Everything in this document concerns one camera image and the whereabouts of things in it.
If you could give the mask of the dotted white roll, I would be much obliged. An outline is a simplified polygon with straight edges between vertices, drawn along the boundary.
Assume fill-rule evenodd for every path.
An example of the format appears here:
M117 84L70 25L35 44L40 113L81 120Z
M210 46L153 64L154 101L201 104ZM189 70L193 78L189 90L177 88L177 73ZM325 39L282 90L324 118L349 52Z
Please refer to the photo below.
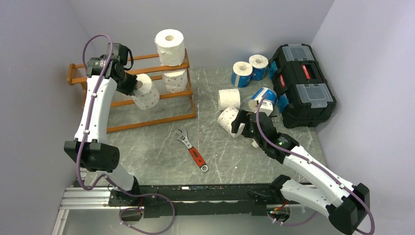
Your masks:
M186 70L174 70L161 74L166 90L170 93L179 93L186 90L187 72Z
M132 100L141 110L153 108L160 99L160 93L147 74L138 74Z
M234 107L226 108L218 117L217 122L220 124L222 128L224 128L234 139L241 136L243 129L245 127L244 123L239 124L236 133L233 133L232 130L232 122L236 119L239 110Z

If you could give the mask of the dotted white roll front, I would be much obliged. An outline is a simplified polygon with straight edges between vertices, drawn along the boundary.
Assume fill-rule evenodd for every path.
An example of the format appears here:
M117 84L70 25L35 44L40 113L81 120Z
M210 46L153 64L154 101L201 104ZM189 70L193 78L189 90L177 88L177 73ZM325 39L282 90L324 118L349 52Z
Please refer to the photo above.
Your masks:
M160 93L147 74L138 74L132 100L141 110L153 108L160 99Z

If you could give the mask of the plain white paper roll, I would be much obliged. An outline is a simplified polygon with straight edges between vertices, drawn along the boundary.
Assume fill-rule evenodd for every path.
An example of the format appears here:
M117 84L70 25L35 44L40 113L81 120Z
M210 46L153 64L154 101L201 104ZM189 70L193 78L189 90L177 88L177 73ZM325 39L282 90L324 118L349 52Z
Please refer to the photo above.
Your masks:
M157 33L154 42L163 66L175 67L184 62L184 36L180 31L175 29L162 30Z

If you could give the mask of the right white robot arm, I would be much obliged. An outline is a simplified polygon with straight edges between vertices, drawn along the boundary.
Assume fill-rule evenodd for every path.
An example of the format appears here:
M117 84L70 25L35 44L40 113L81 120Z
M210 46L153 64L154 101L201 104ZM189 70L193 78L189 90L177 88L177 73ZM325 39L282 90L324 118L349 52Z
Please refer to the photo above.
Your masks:
M253 139L271 159L304 176L314 187L304 186L286 175L279 175L269 185L275 203L284 200L305 205L328 218L339 232L351 235L369 212L370 192L364 184L353 184L333 173L312 157L288 134L277 131L264 112L239 110L225 118L232 134Z

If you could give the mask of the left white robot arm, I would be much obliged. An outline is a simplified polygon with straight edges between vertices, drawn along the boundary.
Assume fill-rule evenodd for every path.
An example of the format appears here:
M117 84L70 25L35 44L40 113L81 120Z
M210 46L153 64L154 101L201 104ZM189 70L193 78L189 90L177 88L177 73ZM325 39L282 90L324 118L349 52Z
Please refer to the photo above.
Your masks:
M121 199L129 206L140 201L139 184L120 163L120 151L107 143L107 123L115 92L132 96L137 88L137 77L128 73L125 65L132 52L122 44L108 44L107 53L91 58L86 64L87 94L80 125L72 141L66 141L64 151L80 169L97 172L106 178Z

